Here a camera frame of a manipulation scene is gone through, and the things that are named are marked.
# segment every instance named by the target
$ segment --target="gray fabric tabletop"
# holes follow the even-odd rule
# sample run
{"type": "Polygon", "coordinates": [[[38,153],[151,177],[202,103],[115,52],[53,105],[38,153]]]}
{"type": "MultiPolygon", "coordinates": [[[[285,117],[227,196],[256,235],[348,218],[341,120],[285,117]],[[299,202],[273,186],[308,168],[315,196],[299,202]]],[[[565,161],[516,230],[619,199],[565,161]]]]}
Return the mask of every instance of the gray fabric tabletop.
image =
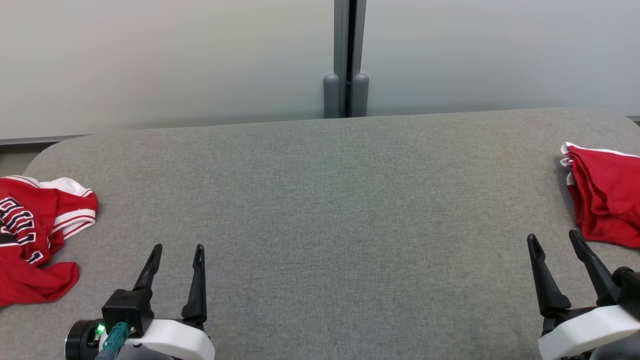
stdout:
{"type": "MultiPolygon", "coordinates": [[[[186,303],[205,247],[209,321],[226,359],[537,359],[526,236],[574,306],[596,295],[568,239],[560,145],[640,155],[640,128],[547,109],[153,129],[76,138],[25,175],[93,188],[97,223],[54,257],[61,300],[0,310],[1,359],[63,359],[78,319],[131,288],[156,243],[158,318],[186,303]]],[[[640,252],[593,250],[613,270],[640,252]]]]}

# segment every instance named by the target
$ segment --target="red fabric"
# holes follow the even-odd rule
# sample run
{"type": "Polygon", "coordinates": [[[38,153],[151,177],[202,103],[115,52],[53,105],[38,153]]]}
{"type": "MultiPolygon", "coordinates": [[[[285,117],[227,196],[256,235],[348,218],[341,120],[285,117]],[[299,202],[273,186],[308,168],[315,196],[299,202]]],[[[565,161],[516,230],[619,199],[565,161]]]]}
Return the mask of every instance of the red fabric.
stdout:
{"type": "Polygon", "coordinates": [[[585,238],[640,248],[640,157],[565,143],[575,222],[585,238]]]}
{"type": "Polygon", "coordinates": [[[42,267],[67,238],[95,222],[95,194],[67,178],[0,178],[0,307],[58,300],[76,284],[76,263],[42,267]]]}

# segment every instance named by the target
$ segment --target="floor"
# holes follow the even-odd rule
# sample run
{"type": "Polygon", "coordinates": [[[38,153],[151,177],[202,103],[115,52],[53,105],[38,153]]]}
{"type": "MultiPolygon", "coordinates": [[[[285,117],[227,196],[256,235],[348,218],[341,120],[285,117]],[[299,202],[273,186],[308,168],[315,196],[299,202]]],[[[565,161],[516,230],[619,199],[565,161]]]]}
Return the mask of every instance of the floor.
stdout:
{"type": "MultiPolygon", "coordinates": [[[[640,126],[640,117],[630,117],[640,126]]],[[[0,146],[0,176],[22,175],[31,160],[53,143],[0,146]]]]}

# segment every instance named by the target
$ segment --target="white partition panel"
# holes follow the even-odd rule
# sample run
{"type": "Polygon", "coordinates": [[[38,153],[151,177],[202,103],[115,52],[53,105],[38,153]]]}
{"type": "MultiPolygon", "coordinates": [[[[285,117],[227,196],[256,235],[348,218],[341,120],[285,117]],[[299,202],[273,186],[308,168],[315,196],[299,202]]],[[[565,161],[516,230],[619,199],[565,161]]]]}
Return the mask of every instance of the white partition panel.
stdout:
{"type": "Polygon", "coordinates": [[[640,115],[639,14],[637,0],[366,0],[367,114],[640,115]]]}
{"type": "Polygon", "coordinates": [[[333,5],[2,1],[0,140],[321,118],[333,5]]]}

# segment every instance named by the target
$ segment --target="folded red cloth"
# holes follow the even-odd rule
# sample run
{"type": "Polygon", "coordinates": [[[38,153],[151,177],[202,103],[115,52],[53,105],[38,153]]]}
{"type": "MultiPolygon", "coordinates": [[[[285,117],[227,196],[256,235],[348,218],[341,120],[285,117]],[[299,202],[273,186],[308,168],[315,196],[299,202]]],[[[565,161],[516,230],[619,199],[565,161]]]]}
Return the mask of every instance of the folded red cloth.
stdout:
{"type": "Polygon", "coordinates": [[[640,248],[640,157],[565,142],[561,163],[585,238],[640,248]]]}
{"type": "Polygon", "coordinates": [[[67,177],[0,177],[0,307],[55,301],[76,284],[76,263],[42,265],[97,209],[93,191],[67,177]]]}

